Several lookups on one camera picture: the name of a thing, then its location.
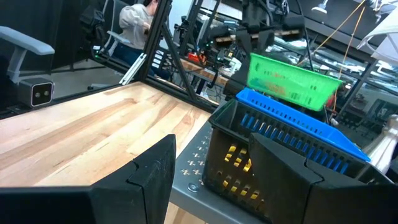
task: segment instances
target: desk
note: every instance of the desk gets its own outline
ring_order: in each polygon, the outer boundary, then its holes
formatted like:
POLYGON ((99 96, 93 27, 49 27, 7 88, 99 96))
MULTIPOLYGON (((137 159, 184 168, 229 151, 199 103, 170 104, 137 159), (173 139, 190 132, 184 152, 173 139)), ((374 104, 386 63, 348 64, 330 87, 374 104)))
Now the desk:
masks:
POLYGON ((210 114, 133 83, 0 121, 0 186, 90 185, 166 134, 177 155, 210 114))
MULTIPOLYGON (((198 78, 201 78, 200 84, 197 89, 197 94, 200 94, 203 87, 205 86, 205 82, 209 81, 211 82, 214 79, 215 72, 211 72, 205 69, 202 69, 201 66, 195 65, 192 62, 189 62, 188 60, 181 59, 182 66, 184 69, 189 70, 189 71, 194 71, 196 74, 195 76, 198 78)), ((222 77, 221 75, 218 75, 217 80, 216 80, 216 85, 219 86, 225 86, 226 82, 228 81, 227 78, 222 77)))

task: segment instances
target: chair armrest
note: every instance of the chair armrest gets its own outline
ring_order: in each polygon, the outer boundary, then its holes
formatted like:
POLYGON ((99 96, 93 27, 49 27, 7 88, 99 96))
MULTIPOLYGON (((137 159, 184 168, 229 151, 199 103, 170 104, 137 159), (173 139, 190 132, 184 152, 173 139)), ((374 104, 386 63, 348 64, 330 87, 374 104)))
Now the chair armrest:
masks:
POLYGON ((0 39, 4 39, 37 55, 48 55, 55 52, 48 44, 9 27, 0 26, 0 39))
POLYGON ((121 37, 119 34, 112 32, 112 31, 107 31, 107 33, 109 35, 111 35, 112 37, 114 37, 116 40, 118 40, 119 42, 122 42, 124 44, 130 44, 130 40, 127 40, 124 37, 121 37))

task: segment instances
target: screw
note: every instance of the screw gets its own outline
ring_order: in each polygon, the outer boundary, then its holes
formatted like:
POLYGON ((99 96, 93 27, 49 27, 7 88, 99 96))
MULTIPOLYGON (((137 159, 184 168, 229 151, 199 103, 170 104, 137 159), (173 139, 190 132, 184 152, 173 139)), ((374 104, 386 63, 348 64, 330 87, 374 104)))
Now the screw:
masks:
POLYGON ((193 192, 193 193, 197 193, 198 190, 199 190, 199 187, 196 184, 189 183, 188 184, 188 190, 193 192))

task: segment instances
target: orange cable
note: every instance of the orange cable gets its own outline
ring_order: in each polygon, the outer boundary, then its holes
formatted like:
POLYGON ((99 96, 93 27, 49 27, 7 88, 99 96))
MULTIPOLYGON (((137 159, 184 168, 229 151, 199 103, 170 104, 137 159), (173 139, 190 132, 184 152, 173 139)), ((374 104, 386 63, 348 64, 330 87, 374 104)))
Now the orange cable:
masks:
MULTIPOLYGON (((334 35, 334 34, 347 22, 347 20, 348 20, 348 19, 359 9, 359 7, 361 7, 364 3, 365 3, 365 0, 363 0, 363 1, 359 4, 359 6, 358 6, 356 9, 354 9, 354 11, 353 11, 353 12, 340 24, 340 26, 338 26, 337 29, 336 29, 335 31, 333 31, 333 33, 331 33, 331 34, 328 36, 328 38, 326 38, 326 40, 323 41, 322 44, 320 44, 320 45, 312 52, 312 54, 315 54, 315 52, 316 52, 317 50, 319 50, 319 48, 321 48, 331 37, 333 37, 333 35, 334 35)), ((299 62, 296 66, 301 65, 301 64, 304 62, 305 59, 307 59, 307 57, 304 57, 303 60, 302 60, 301 62, 299 62)))
MULTIPOLYGON (((343 63, 342 63, 341 66, 340 66, 340 72, 339 72, 339 74, 338 74, 338 79, 341 78, 341 74, 342 74, 342 72, 343 72, 343 65, 344 65, 344 63, 346 62, 348 50, 349 50, 349 48, 351 47, 351 43, 352 43, 352 41, 353 41, 353 38, 354 38, 354 35, 355 35, 355 32, 356 32, 356 29, 358 28, 358 24, 359 24, 359 22, 360 22, 361 19, 362 19, 362 15, 363 15, 363 12, 364 12, 364 11, 365 11, 365 7, 362 8, 362 12, 361 12, 361 14, 359 15, 358 21, 356 21, 356 25, 355 25, 355 28, 354 28, 354 32, 351 34, 351 38, 350 38, 350 40, 349 40, 346 53, 344 54, 343 63)), ((337 90, 335 91, 335 105, 333 106, 333 111, 336 110, 336 97, 337 97, 337 90)))

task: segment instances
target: gray sweater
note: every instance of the gray sweater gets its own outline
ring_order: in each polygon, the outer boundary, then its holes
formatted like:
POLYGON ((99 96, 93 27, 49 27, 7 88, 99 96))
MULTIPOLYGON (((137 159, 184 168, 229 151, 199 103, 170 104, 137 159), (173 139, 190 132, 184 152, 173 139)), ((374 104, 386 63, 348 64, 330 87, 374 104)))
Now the gray sweater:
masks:
POLYGON ((144 34, 144 22, 151 24, 153 16, 148 15, 143 4, 126 6, 120 12, 119 25, 123 29, 122 37, 130 40, 130 47, 144 49, 147 36, 144 34))

